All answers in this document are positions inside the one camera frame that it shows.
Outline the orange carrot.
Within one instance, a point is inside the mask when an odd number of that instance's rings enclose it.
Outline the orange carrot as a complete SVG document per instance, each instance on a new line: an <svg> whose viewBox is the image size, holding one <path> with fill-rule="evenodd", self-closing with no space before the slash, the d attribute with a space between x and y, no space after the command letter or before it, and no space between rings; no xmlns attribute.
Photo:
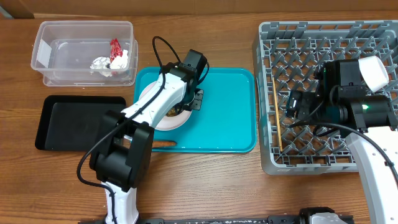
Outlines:
<svg viewBox="0 0 398 224"><path fill-rule="evenodd" d="M175 141L154 141L152 143L152 148L157 149L157 148L165 148L165 147L174 147L176 145L177 145L177 143Z"/></svg>

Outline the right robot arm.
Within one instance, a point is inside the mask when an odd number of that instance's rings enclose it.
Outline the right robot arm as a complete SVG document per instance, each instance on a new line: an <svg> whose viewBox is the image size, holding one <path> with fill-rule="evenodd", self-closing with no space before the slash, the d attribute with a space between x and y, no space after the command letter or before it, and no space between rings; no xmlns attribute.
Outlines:
<svg viewBox="0 0 398 224"><path fill-rule="evenodd" d="M397 223L397 117L379 93L389 83L381 59L325 62L316 91L292 90L285 115L292 127L339 131L357 165L371 223Z"/></svg>

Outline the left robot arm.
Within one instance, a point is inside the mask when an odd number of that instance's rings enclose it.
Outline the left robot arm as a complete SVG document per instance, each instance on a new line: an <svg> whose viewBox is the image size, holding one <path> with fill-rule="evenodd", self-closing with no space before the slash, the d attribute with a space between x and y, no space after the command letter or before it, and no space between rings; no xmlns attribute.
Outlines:
<svg viewBox="0 0 398 224"><path fill-rule="evenodd" d="M154 86L132 106L109 111L100 125L96 144L86 153L106 193L108 212L103 223L136 223L136 189L146 174L155 127L174 106L199 110L197 86L209 71L207 63L168 63Z"/></svg>

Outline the teal serving tray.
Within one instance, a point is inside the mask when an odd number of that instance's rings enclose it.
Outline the teal serving tray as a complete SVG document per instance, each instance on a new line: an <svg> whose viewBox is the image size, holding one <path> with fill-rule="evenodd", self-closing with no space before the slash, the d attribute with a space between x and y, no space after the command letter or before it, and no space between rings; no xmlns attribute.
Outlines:
<svg viewBox="0 0 398 224"><path fill-rule="evenodd" d="M256 97L254 77L243 68L204 71L198 86L204 91L200 110L194 110L180 127L156 130L156 141L177 144L164 152L245 153L256 144Z"/></svg>

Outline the grey dishwasher rack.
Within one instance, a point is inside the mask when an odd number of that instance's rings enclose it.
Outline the grey dishwasher rack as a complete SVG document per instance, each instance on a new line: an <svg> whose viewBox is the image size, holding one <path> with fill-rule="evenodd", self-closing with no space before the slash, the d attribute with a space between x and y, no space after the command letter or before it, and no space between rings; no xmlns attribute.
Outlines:
<svg viewBox="0 0 398 224"><path fill-rule="evenodd" d="M357 167L338 133L314 136L309 126L292 127L285 116L291 90L314 91L315 71L325 62L379 57L389 83L381 93L397 104L396 21L263 22L253 43L259 95L261 165L270 175L355 172ZM275 78L283 153L279 151L271 78Z"/></svg>

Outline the pink bowl with food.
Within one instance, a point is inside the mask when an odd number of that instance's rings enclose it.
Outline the pink bowl with food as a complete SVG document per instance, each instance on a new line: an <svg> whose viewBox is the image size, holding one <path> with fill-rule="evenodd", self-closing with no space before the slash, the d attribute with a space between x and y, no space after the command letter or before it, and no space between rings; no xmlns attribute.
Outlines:
<svg viewBox="0 0 398 224"><path fill-rule="evenodd" d="M174 116L179 115L181 112L182 112L182 109L173 107L167 112L166 116L167 117L174 117Z"/></svg>

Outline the red snack wrapper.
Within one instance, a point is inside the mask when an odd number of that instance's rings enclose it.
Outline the red snack wrapper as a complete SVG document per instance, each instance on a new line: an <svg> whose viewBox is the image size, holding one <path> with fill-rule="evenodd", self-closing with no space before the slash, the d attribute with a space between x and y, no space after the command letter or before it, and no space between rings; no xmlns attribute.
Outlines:
<svg viewBox="0 0 398 224"><path fill-rule="evenodd" d="M111 55L109 56L110 62L113 62L117 58L121 58L123 56L123 50L118 39L113 39L110 42L111 46Z"/></svg>

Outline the clear plastic storage bin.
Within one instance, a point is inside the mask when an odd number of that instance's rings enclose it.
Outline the clear plastic storage bin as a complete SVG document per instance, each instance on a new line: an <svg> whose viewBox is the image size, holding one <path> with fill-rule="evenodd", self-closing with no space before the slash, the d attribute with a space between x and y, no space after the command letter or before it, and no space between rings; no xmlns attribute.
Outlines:
<svg viewBox="0 0 398 224"><path fill-rule="evenodd" d="M111 55L118 39L128 51L126 68L92 70L98 57ZM45 21L36 35L30 66L47 86L131 86L137 73L138 46L129 21ZM101 72L119 72L105 77Z"/></svg>

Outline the white tissue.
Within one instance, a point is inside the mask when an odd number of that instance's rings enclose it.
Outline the white tissue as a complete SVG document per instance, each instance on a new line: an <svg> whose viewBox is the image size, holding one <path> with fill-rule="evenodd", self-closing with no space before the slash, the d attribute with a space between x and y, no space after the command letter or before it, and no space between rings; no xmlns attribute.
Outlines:
<svg viewBox="0 0 398 224"><path fill-rule="evenodd" d="M126 68L128 63L128 51L123 50L122 56L117 56L112 62L105 65L105 69L115 70ZM119 72L101 72L105 77L112 77L119 74Z"/></svg>

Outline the black plastic tray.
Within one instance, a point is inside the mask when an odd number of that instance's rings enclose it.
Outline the black plastic tray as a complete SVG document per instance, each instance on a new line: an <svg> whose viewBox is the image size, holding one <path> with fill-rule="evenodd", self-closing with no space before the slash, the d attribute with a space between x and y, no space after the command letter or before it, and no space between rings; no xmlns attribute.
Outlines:
<svg viewBox="0 0 398 224"><path fill-rule="evenodd" d="M120 96L50 95L44 100L35 147L45 151L87 151L109 110L120 112Z"/></svg>

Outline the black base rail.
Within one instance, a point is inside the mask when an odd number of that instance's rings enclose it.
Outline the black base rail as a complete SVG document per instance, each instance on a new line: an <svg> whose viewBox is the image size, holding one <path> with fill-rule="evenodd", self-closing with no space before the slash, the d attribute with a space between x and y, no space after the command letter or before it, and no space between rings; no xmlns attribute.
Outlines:
<svg viewBox="0 0 398 224"><path fill-rule="evenodd" d="M329 207L302 208L298 215L270 215L266 218L212 218L164 220L163 218L138 218L138 224L306 224L306 223L349 223L354 224L352 215L339 215Z"/></svg>

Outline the white bowl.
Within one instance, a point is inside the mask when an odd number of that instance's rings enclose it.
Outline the white bowl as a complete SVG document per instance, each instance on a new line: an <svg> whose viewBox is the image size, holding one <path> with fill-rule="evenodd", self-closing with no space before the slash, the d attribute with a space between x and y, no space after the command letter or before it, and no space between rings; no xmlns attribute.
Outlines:
<svg viewBox="0 0 398 224"><path fill-rule="evenodd" d="M361 58L358 63L363 80L372 92L377 92L389 83L387 70L377 56Z"/></svg>

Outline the wooden chopstick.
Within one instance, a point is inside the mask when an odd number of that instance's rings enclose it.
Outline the wooden chopstick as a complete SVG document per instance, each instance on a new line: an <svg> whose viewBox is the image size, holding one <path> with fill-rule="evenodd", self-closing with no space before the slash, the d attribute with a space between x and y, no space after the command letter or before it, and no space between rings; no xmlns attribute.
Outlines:
<svg viewBox="0 0 398 224"><path fill-rule="evenodd" d="M280 153L283 153L282 147L282 138L281 138L281 131L280 131L280 120L279 120L279 107L278 107L278 97L276 92L276 85L275 85L275 78L271 78L272 81L272 89L273 89L273 99L274 99L274 108L275 108L275 118L276 118L276 126L277 126L277 140L279 145Z"/></svg>

